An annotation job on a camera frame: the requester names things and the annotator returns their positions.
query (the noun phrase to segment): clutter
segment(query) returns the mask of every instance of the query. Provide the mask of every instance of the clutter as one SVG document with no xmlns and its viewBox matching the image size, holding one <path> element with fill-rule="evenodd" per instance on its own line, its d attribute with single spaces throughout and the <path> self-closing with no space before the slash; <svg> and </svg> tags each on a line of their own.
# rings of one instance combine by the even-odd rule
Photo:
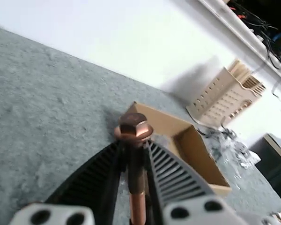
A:
<svg viewBox="0 0 281 225">
<path fill-rule="evenodd" d="M 260 157 L 238 141 L 237 135 L 232 130 L 223 127 L 223 130 L 209 128 L 206 133 L 199 132 L 205 138 L 216 140 L 218 145 L 211 148 L 211 156 L 216 162 L 221 159 L 224 165 L 229 164 L 234 174 L 233 179 L 229 181 L 241 189 L 241 179 L 249 176 L 250 169 L 261 160 Z"/>
</svg>

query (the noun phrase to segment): screw hole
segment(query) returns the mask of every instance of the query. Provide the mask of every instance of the screw hole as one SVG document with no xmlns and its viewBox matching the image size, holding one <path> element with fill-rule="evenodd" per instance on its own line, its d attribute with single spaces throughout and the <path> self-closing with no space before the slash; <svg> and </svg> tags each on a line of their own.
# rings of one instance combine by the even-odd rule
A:
<svg viewBox="0 0 281 225">
<path fill-rule="evenodd" d="M 182 207 L 174 208 L 170 215 L 173 219 L 184 219 L 189 217 L 188 211 Z"/>
<path fill-rule="evenodd" d="M 51 215 L 50 211 L 41 210 L 41 211 L 38 211 L 35 214 L 33 214 L 30 221 L 33 225 L 44 224 L 45 222 L 48 221 L 48 219 L 50 218 L 50 215 Z"/>
<path fill-rule="evenodd" d="M 67 219 L 67 225 L 81 225 L 84 222 L 82 213 L 75 213 Z"/>
<path fill-rule="evenodd" d="M 204 208 L 207 212 L 220 211 L 223 209 L 222 205 L 216 201 L 209 201 L 205 203 Z"/>
</svg>

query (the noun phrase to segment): black cabinet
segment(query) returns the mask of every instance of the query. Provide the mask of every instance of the black cabinet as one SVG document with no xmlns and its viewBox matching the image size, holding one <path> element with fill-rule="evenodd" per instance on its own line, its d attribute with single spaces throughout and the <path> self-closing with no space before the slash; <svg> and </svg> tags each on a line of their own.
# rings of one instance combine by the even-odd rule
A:
<svg viewBox="0 0 281 225">
<path fill-rule="evenodd" d="M 266 135 L 265 138 L 255 143 L 250 150 L 256 152 L 261 158 L 256 167 L 281 198 L 281 155 L 279 154 L 281 153 L 281 145 L 279 143 L 281 143 L 281 139 L 273 135 Z"/>
</svg>

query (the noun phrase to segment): white wall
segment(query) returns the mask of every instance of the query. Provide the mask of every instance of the white wall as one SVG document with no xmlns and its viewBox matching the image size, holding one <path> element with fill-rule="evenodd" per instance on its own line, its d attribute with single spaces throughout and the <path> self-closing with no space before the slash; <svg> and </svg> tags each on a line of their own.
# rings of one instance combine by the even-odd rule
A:
<svg viewBox="0 0 281 225">
<path fill-rule="evenodd" d="M 0 0 L 0 26 L 185 99 L 235 57 L 262 64 L 197 0 Z M 256 75 L 271 89 L 269 68 Z M 248 145 L 281 136 L 280 109 L 266 93 L 230 127 Z"/>
</svg>

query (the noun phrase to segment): box flap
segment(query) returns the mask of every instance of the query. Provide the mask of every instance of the box flap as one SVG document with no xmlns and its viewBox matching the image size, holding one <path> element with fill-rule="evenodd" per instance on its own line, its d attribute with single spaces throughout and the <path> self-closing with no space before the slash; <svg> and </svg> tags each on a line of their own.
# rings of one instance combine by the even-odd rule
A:
<svg viewBox="0 0 281 225">
<path fill-rule="evenodd" d="M 182 159 L 192 166 L 209 184 L 229 187 L 205 144 L 194 127 L 190 127 L 177 137 Z"/>
<path fill-rule="evenodd" d="M 147 117 L 148 123 L 154 131 L 168 137 L 179 134 L 182 130 L 192 126 L 191 123 L 179 118 L 168 115 L 157 109 L 134 102 L 127 110 L 129 113 L 142 113 Z"/>
</svg>

